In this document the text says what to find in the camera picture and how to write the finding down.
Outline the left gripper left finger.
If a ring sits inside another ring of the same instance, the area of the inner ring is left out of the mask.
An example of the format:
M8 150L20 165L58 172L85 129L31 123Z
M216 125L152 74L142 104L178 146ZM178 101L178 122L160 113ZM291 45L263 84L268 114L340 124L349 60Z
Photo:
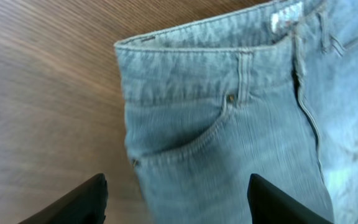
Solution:
M108 183L99 173L20 224L103 224L107 202Z

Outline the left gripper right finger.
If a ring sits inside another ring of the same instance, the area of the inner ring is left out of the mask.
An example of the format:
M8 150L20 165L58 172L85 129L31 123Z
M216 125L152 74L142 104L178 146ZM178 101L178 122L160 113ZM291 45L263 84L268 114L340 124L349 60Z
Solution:
M332 224L258 174L251 174L247 199L253 224Z

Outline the light blue denim shorts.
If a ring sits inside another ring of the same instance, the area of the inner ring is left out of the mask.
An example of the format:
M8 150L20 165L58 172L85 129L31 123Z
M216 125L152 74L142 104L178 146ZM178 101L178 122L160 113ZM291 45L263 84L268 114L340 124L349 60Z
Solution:
M271 1L114 47L155 223L250 223L251 174L358 223L358 1Z

